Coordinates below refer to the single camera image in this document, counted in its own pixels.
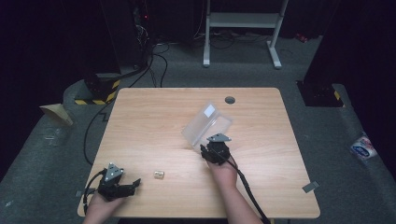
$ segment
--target white metal frame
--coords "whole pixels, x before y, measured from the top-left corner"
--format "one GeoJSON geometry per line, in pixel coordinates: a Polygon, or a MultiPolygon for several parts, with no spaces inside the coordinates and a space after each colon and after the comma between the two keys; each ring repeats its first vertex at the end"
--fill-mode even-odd
{"type": "Polygon", "coordinates": [[[210,0],[207,0],[204,67],[209,67],[210,65],[210,27],[250,27],[274,29],[272,39],[267,41],[267,47],[274,62],[274,67],[280,69],[282,64],[277,56],[275,44],[285,17],[288,2],[289,0],[283,0],[279,13],[218,13],[210,11],[210,0]]]}

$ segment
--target wooden tabletop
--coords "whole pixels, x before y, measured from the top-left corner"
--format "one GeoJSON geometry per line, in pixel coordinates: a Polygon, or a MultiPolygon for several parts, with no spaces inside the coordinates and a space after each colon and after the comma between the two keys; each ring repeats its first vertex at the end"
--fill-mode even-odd
{"type": "MultiPolygon", "coordinates": [[[[117,217],[225,217],[207,164],[182,135],[207,104],[233,120],[226,145],[270,218],[319,216],[279,90],[274,88],[122,89],[88,181],[110,162],[124,169],[120,184],[141,178],[117,217]],[[234,104],[225,103],[232,96],[234,104]],[[164,178],[154,178],[163,171],[164,178]]],[[[99,179],[92,183],[96,188],[99,179]]],[[[238,179],[237,186],[251,203],[238,179]]],[[[84,216],[82,204],[78,214],[84,216]]]]}

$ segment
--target person's arm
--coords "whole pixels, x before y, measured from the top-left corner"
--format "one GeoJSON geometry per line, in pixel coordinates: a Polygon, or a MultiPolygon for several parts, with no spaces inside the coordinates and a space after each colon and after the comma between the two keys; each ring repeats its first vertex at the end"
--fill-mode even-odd
{"type": "Polygon", "coordinates": [[[83,224],[104,223],[124,201],[125,198],[118,198],[108,202],[100,193],[95,192],[91,198],[83,224]]]}
{"type": "Polygon", "coordinates": [[[262,223],[236,187],[236,170],[228,162],[217,165],[208,161],[207,165],[219,187],[228,222],[230,224],[262,223]]]}

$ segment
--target black stand base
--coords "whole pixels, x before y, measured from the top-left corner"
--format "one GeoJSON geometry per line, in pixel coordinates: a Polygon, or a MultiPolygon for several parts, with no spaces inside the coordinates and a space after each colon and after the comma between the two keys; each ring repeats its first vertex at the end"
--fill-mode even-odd
{"type": "Polygon", "coordinates": [[[75,102],[78,105],[108,104],[114,99],[119,85],[119,80],[101,82],[94,87],[88,87],[84,82],[75,96],[75,102]]]}
{"type": "Polygon", "coordinates": [[[297,81],[306,106],[343,107],[340,95],[332,86],[319,86],[297,81]]]}

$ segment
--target gray floor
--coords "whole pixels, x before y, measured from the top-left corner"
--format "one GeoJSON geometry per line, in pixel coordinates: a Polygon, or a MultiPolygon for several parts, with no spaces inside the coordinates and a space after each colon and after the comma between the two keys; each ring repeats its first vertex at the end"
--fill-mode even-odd
{"type": "MultiPolygon", "coordinates": [[[[315,189],[320,217],[294,219],[291,223],[396,223],[396,185],[380,157],[362,165],[348,152],[363,129],[344,87],[334,85],[346,105],[341,108],[306,107],[298,91],[295,81],[304,78],[319,42],[320,38],[305,44],[280,38],[276,48],[283,65],[281,70],[274,69],[263,41],[236,42],[226,49],[212,48],[209,68],[202,67],[202,47],[172,44],[168,51],[161,53],[168,62],[163,87],[279,88],[309,177],[320,184],[315,189]]],[[[229,43],[213,41],[213,44],[226,47],[229,43]]],[[[167,46],[162,45],[155,52],[166,49],[167,46]]],[[[164,68],[164,60],[155,56],[152,70],[157,84],[164,68]]],[[[137,78],[123,79],[120,87],[130,86],[137,78]]],[[[91,170],[83,155],[84,134],[102,107],[74,103],[81,84],[79,81],[65,90],[64,101],[60,102],[73,117],[73,127],[62,129],[63,134],[57,141],[49,140],[54,126],[43,116],[1,182],[0,223],[82,222],[83,218],[77,214],[79,198],[75,193],[85,187],[91,170]]],[[[153,87],[150,73],[135,83],[134,88],[139,87],[153,87]]],[[[109,114],[111,106],[104,112],[109,114]]],[[[89,129],[87,153],[91,161],[105,128],[106,123],[100,116],[89,129]]],[[[117,221],[111,218],[107,223],[117,221]]],[[[135,220],[133,223],[153,222],[135,220]]],[[[287,220],[276,223],[287,223],[287,220]]]]}

